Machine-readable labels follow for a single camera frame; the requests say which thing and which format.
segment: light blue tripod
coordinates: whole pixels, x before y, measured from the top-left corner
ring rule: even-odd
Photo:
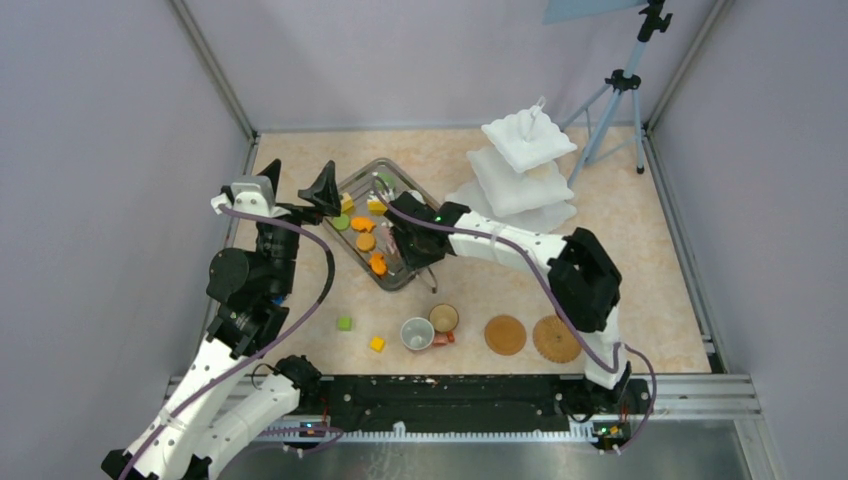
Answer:
[[[669,13],[666,15],[665,18],[660,17],[663,3],[665,3],[665,0],[649,0],[648,6],[639,12],[640,15],[646,15],[646,18],[645,22],[642,24],[642,28],[639,30],[639,35],[637,37],[638,41],[636,42],[636,46],[633,48],[633,52],[630,54],[630,60],[627,62],[627,67],[623,70],[619,69],[613,71],[610,78],[605,79],[605,85],[595,92],[595,94],[592,95],[586,103],[581,105],[580,108],[578,108],[577,111],[568,117],[568,119],[562,124],[561,129],[565,130],[565,128],[571,125],[574,120],[585,113],[586,125],[589,130],[589,143],[586,144],[586,148],[584,148],[583,153],[580,154],[580,159],[577,161],[577,165],[574,166],[574,170],[568,177],[569,188],[571,188],[574,184],[574,180],[577,179],[577,175],[580,174],[580,171],[583,170],[585,165],[591,165],[602,160],[633,142],[638,142],[638,148],[636,149],[638,152],[636,172],[639,174],[645,173],[645,152],[642,150],[642,138],[644,136],[644,132],[642,129],[642,120],[639,111],[639,85],[642,83],[642,79],[639,78],[638,75],[634,75],[633,72],[636,70],[636,66],[639,64],[639,60],[645,52],[645,47],[648,46],[648,40],[651,39],[651,35],[654,31],[659,30],[660,32],[665,32],[666,29],[668,29],[668,25],[671,22],[671,14]],[[610,98],[606,109],[604,109],[604,113],[601,114],[601,119],[598,121],[598,125],[595,127],[594,131],[592,131],[589,107],[610,88],[613,89],[612,98]],[[621,97],[628,90],[633,96],[633,118],[636,133],[612,150],[598,156],[598,150],[600,150],[601,143],[603,143],[610,124],[612,124],[612,119],[615,117],[615,112],[618,110],[618,105],[621,103]]]

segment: metal tray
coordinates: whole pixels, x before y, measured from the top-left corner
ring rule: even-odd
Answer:
[[[406,172],[388,158],[378,158],[368,165],[360,168],[350,177],[339,182],[339,193],[341,194],[346,192],[350,194],[353,199],[354,209],[347,212],[351,219],[354,217],[368,217],[377,224],[377,228],[375,228],[373,232],[377,239],[377,247],[372,252],[362,253],[356,248],[356,237],[359,236],[359,232],[354,231],[352,228],[339,232],[333,228],[333,225],[330,223],[331,219],[329,218],[324,219],[324,227],[330,231],[331,235],[336,237],[339,243],[345,247],[345,249],[353,256],[365,272],[370,275],[375,282],[377,282],[377,285],[379,285],[380,288],[393,292],[406,286],[406,284],[411,282],[413,278],[418,276],[419,272],[407,269],[398,253],[389,253],[386,243],[387,238],[383,234],[387,232],[381,233],[380,230],[382,230],[381,227],[388,229],[392,224],[387,218],[381,215],[372,215],[371,212],[368,211],[367,202],[369,194],[372,191],[372,179],[374,173],[389,175],[394,180],[393,191],[395,196],[398,196],[408,190],[416,190],[424,198],[424,202],[434,210],[438,210],[440,205],[429,193],[424,191],[420,185],[415,183],[415,181],[412,180]],[[386,265],[388,266],[389,271],[382,277],[372,272],[371,266],[368,265],[368,259],[373,252],[380,252],[386,258]],[[430,288],[435,292],[437,288],[436,278],[433,276],[432,271],[429,271],[429,274],[433,282],[433,284],[430,285]]]

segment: tripod head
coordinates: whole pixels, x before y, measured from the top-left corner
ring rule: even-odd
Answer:
[[[645,22],[639,30],[637,40],[647,43],[655,31],[665,33],[668,30],[672,14],[669,13],[665,18],[661,17],[664,4],[665,0],[648,0],[648,6],[639,11],[639,15],[645,15]]]

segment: brown coaster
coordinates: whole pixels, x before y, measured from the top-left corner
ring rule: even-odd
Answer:
[[[580,355],[580,344],[556,315],[548,315],[533,327],[533,345],[554,363],[567,363]]]
[[[430,323],[437,332],[447,333],[456,328],[459,323],[459,313],[447,303],[436,305],[430,310]]]
[[[483,333],[486,344],[498,355],[515,355],[527,343],[524,325],[509,315],[498,315],[489,320]]]

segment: white wall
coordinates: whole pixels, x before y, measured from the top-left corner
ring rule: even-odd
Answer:
[[[788,478],[845,478],[848,4],[737,1],[657,130]]]
[[[624,67],[644,17],[631,8],[546,26],[547,3],[188,2],[258,130],[479,126],[540,95],[564,120]],[[668,2],[671,27],[637,71],[644,119],[712,3]],[[628,99],[618,118],[631,112]]]
[[[105,478],[154,418],[245,153],[164,0],[0,4],[0,478]]]

